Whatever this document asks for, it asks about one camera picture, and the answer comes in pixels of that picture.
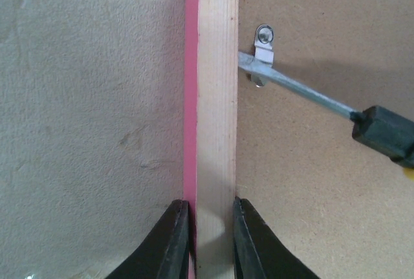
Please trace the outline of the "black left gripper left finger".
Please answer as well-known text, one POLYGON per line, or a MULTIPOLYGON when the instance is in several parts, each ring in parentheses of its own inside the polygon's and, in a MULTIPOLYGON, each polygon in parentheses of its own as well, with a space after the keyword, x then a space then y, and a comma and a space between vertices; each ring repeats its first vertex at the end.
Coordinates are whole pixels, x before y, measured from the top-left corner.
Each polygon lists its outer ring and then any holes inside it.
POLYGON ((139 247, 107 277, 114 279, 187 278, 189 203, 172 201, 139 247))

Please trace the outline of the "pink picture frame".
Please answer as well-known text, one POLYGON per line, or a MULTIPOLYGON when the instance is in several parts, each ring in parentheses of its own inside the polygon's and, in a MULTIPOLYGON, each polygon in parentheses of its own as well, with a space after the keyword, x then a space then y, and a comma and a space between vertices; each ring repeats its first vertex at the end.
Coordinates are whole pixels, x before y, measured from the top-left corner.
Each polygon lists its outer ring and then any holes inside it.
POLYGON ((232 203, 248 199, 320 278, 413 277, 413 172, 350 121, 237 68, 256 28, 274 67, 359 111, 413 118, 413 0, 185 0, 184 195, 197 278, 233 278, 232 203))

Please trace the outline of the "yellow screwdriver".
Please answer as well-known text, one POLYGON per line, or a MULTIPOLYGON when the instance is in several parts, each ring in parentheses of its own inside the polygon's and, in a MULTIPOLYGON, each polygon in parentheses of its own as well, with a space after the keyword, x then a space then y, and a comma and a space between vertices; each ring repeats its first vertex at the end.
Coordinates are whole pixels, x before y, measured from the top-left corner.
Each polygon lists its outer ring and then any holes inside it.
POLYGON ((381 106, 357 111, 285 76, 253 55, 238 53, 242 70, 278 84, 354 123, 352 138, 388 157, 413 179, 413 121, 381 106))

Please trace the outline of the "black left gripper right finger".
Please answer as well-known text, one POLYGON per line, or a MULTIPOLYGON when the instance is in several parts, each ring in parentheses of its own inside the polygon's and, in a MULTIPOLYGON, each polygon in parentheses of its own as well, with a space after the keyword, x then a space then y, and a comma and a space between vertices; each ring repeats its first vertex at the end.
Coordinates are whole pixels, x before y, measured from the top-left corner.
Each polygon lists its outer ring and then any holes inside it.
POLYGON ((317 278, 272 232, 247 199, 235 198, 234 265, 236 278, 317 278))

